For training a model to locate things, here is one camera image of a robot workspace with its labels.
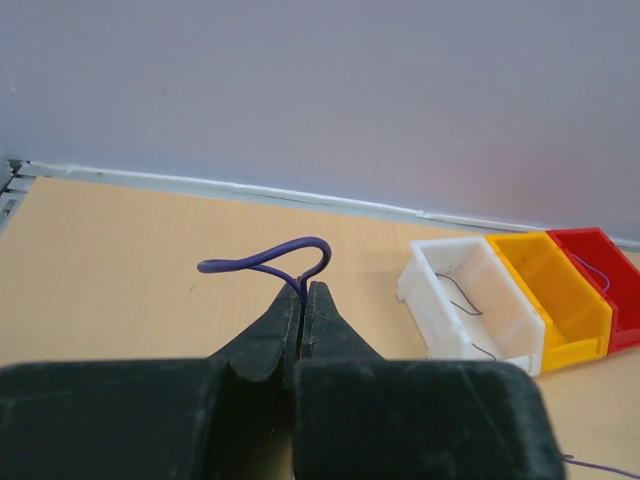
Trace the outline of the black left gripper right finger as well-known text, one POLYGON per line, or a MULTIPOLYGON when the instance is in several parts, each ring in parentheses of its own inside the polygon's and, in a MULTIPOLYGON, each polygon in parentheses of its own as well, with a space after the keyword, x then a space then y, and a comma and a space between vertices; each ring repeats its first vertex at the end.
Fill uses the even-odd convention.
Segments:
POLYGON ((295 365, 298 479, 561 479, 544 401, 492 360, 387 360, 311 285, 295 365))

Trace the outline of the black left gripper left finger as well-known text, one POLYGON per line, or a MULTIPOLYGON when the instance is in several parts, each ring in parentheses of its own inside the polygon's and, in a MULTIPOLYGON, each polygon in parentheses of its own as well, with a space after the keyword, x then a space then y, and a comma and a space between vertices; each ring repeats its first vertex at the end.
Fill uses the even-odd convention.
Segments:
POLYGON ((286 479, 279 403, 300 304, 202 358, 31 362, 1 371, 5 479, 286 479))

